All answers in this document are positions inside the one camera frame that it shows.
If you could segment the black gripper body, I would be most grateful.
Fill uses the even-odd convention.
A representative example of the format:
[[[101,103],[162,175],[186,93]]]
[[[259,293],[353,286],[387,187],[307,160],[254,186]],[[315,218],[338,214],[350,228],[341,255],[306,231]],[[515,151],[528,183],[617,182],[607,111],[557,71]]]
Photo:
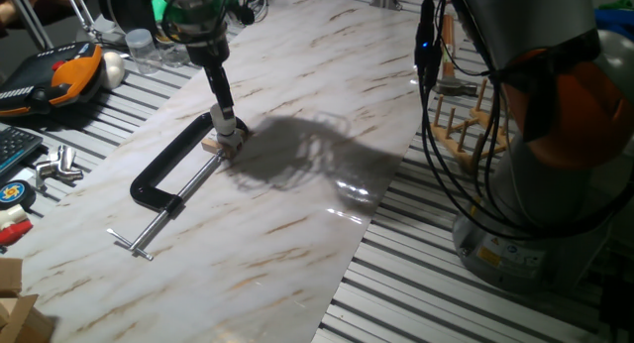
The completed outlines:
[[[187,46],[186,49],[191,62],[201,67],[222,64],[230,55],[229,43],[225,36]]]

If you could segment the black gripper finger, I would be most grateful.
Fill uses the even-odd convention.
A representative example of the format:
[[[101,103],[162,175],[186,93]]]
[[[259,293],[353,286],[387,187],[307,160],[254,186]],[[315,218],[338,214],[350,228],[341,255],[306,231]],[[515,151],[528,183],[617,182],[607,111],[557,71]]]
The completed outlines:
[[[222,65],[218,65],[215,69],[215,93],[223,113],[223,118],[225,120],[233,119],[235,117],[234,101],[231,87]]]
[[[205,67],[204,68],[205,75],[209,84],[209,87],[214,94],[217,104],[222,104],[222,87],[221,87],[221,76],[219,75],[216,67]]]

